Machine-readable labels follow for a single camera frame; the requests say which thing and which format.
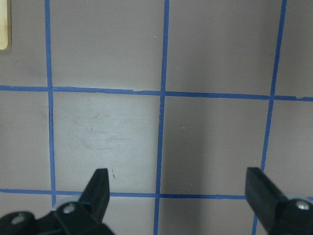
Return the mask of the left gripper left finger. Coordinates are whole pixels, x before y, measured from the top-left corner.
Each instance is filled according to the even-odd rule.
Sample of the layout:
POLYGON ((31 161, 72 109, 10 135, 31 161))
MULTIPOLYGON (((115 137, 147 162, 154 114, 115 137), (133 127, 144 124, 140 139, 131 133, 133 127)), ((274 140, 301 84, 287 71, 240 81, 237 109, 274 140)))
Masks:
POLYGON ((17 211, 0 218, 2 235, 112 235, 103 223, 110 199, 106 168, 96 169, 77 201, 68 201, 36 219, 28 211, 17 211))

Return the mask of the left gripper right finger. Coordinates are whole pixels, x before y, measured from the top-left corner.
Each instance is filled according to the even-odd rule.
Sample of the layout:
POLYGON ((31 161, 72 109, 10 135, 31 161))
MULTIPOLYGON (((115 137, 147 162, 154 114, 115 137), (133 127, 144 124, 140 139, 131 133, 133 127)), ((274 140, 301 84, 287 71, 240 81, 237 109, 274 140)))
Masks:
POLYGON ((268 235, 313 233, 313 204, 284 194, 257 167, 246 169, 245 197, 268 235))

